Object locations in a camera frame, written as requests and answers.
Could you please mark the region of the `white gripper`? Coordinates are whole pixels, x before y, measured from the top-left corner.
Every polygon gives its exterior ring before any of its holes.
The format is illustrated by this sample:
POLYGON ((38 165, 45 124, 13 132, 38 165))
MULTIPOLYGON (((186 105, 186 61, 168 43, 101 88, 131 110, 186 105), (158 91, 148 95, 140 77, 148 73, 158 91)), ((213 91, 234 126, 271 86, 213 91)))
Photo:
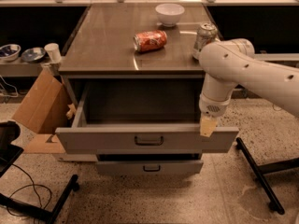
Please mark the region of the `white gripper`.
POLYGON ((199 108, 200 111, 205 114, 200 118, 201 136, 210 137, 213 134, 218 124, 216 117, 220 117, 225 113, 228 104, 230 104, 230 100, 213 101, 207 98, 203 93, 200 94, 199 108))

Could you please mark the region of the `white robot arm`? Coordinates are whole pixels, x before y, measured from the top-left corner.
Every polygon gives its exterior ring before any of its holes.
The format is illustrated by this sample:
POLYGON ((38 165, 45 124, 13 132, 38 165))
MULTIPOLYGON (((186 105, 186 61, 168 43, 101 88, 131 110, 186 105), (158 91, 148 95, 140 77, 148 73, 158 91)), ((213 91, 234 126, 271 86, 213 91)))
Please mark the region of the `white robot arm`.
POLYGON ((299 116, 299 69, 254 58, 254 47, 246 39, 212 42, 198 56, 206 72, 200 94, 200 134, 209 137, 217 118, 240 85, 272 104, 299 116))

